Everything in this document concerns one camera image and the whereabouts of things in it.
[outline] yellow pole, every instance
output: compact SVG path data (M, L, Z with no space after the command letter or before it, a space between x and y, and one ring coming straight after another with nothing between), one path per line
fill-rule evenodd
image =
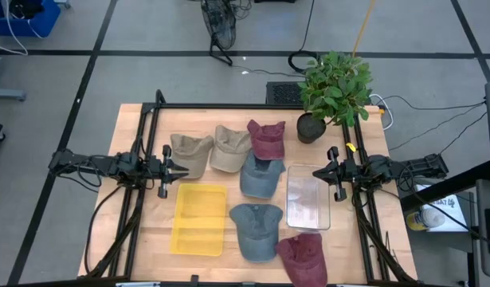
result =
M356 39L355 48L353 49L353 57L355 56L356 49L358 48L359 42L362 40L363 31L365 31L365 26L367 26L370 12L372 11L374 4L375 4L375 0L370 0L369 10L367 11L367 15L365 16L365 20L363 21L362 28L359 30L358 39Z

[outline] tan baseball cap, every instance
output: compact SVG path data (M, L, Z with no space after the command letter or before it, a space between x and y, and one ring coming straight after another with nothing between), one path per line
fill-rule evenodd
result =
M207 158L213 147L214 139L207 136L203 139L193 138L179 134L171 135L172 161L189 169L185 179L198 179L206 170Z
M248 131L233 131L222 125L216 127L210 166L221 171L238 172L252 148Z

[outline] potted plant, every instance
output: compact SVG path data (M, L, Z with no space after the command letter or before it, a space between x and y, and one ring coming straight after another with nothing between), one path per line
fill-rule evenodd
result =
M312 143L326 131L326 125L355 125L355 114L364 120L369 117L363 107L372 92L367 84L369 64L359 57L330 52L318 60L309 61L306 81L300 82L301 100L305 113L297 121L298 138Z

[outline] green leaves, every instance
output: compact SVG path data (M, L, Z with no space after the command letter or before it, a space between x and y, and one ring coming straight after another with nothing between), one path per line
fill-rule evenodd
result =
M335 98L340 98L342 97L342 91L339 90L337 87L330 87L328 88L330 91L330 96L335 97Z
M367 112L365 108L359 108L358 113L363 120L369 119L369 112Z
M353 112L353 110L351 108L349 108L347 110L346 123L347 123L347 126L349 126L349 127L352 127L355 125L355 113Z
M337 65L337 63L339 62L339 55L335 51L330 52L329 58L330 58L330 64L332 65Z
M370 78L369 65L361 58L349 54L330 52L319 61L309 61L301 88L301 100L305 111L312 112L316 119L331 118L334 124L355 124L355 115L364 120L368 112L363 105L371 93L367 84Z
M356 86L356 81L354 79L351 79L350 81L347 82L346 91L352 92L355 89L355 86Z
M345 94L347 89L346 89L346 79L344 79L343 77L339 78L338 80L339 82L339 88L342 90L342 92Z
M335 102L335 100L333 100L332 98L325 97L324 101L326 101L326 103L332 106L334 109L339 109L339 104L337 104L337 102Z

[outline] baseball cap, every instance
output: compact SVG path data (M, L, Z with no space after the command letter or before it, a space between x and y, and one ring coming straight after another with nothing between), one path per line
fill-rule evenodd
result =
M248 131L233 131L222 125L216 127L210 166L221 171L238 172L252 148Z
M327 271L321 234L299 234L282 239L275 249L295 287L326 286Z
M285 122L260 126L255 120L250 120L247 126L252 136L252 147L259 159L283 159Z
M276 190L280 174L285 171L282 160L258 159L253 151L246 157L241 168L239 187L244 195L270 199Z
M229 212L236 223L237 242L243 257L251 262L267 262L276 256L278 223L284 212L271 204L243 203Z
M172 161L189 169L185 179L198 179L206 170L207 158L213 147L213 137L203 139L193 138L179 134L171 135Z

